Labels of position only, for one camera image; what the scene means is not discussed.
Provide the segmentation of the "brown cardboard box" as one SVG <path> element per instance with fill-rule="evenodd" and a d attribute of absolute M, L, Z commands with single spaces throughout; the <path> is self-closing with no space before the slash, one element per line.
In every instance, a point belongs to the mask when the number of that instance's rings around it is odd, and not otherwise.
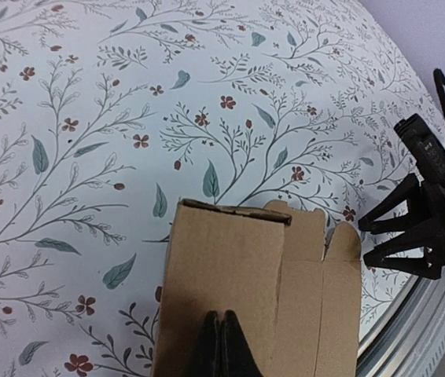
<path fill-rule="evenodd" d="M 346 222 L 280 200 L 183 199 L 168 245 L 152 374 L 182 376 L 209 311 L 237 314 L 263 376 L 353 376 L 361 241 Z"/>

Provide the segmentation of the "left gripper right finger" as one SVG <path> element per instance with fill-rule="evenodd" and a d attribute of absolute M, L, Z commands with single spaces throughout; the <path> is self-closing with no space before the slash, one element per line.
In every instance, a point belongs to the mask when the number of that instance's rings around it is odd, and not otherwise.
<path fill-rule="evenodd" d="M 245 338 L 237 314 L 224 313 L 220 330 L 220 375 L 223 377 L 263 377 Z"/>

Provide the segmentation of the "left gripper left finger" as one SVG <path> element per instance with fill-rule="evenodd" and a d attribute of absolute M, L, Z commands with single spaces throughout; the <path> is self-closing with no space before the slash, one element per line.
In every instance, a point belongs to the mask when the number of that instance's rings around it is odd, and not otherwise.
<path fill-rule="evenodd" d="M 221 374 L 221 321 L 216 311 L 209 311 L 182 373 L 186 377 L 218 377 Z"/>

